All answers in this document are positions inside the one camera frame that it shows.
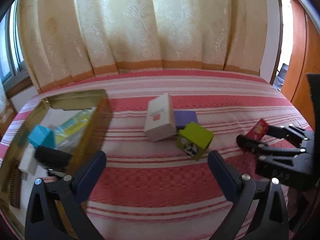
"window sill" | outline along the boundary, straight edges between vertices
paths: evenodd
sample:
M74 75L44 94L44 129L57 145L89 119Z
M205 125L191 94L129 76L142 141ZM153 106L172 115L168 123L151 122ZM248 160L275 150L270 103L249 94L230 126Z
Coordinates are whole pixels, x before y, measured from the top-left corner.
M8 99L30 86L32 86L32 81L26 69L15 77L9 77L3 84Z

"window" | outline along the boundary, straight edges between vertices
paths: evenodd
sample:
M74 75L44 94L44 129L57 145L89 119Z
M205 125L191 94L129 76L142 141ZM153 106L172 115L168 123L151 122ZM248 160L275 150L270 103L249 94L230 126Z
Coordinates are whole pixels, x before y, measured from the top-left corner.
M0 22L0 78L6 92L29 76L19 43L17 1Z

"striped tablecloth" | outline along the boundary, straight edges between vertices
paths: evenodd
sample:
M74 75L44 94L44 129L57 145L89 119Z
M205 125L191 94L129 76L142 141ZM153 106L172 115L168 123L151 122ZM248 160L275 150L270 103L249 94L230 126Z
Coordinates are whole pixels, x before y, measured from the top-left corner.
M87 208L105 239L208 239L232 206L207 166L207 155L194 161L175 146L174 139L153 143L144 136L147 104L154 97L169 92L174 109L195 110L199 124L215 134L210 149L254 178L253 155L237 147L238 134L246 133L260 118L271 125L292 123L309 129L295 107L257 76L203 70L129 73L78 82L31 99L4 135L0 160L41 98L90 89L106 89L114 111L102 147L107 166ZM263 141L289 146L268 136ZM249 212L238 237L252 216Z

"light blue box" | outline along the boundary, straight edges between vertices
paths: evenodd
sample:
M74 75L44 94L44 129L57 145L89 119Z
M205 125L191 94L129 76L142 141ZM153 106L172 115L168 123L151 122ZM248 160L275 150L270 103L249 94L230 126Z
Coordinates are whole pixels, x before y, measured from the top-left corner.
M47 127L37 124L28 136L29 143L35 149L39 146L45 146L51 149L56 147L53 131Z

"blue cube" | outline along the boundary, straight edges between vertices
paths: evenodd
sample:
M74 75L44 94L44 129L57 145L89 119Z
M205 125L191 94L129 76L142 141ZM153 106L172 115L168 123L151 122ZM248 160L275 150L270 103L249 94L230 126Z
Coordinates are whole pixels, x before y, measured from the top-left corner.
M188 123L198 123L195 111L174 110L174 118L176 121L177 131L184 129Z
M31 143L35 149L39 146L45 146L51 149L56 147L53 131L39 124L34 127L28 139L29 143Z

